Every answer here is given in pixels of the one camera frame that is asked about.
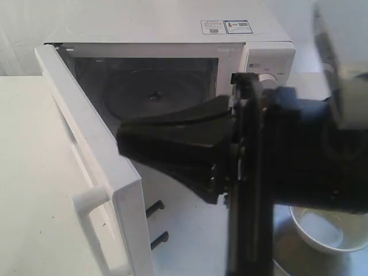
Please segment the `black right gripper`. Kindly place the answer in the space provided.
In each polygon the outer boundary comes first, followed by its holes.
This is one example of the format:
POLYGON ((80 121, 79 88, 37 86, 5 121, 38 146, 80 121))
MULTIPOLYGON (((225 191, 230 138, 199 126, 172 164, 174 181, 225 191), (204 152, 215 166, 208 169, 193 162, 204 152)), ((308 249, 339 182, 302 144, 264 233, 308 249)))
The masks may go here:
POLYGON ((367 129, 344 129, 329 101, 263 89, 234 73, 234 119, 189 125, 122 125, 119 153, 159 171, 208 204, 229 191, 227 275, 273 274, 274 205, 367 213, 367 129), (222 162, 233 134, 232 184, 222 162))

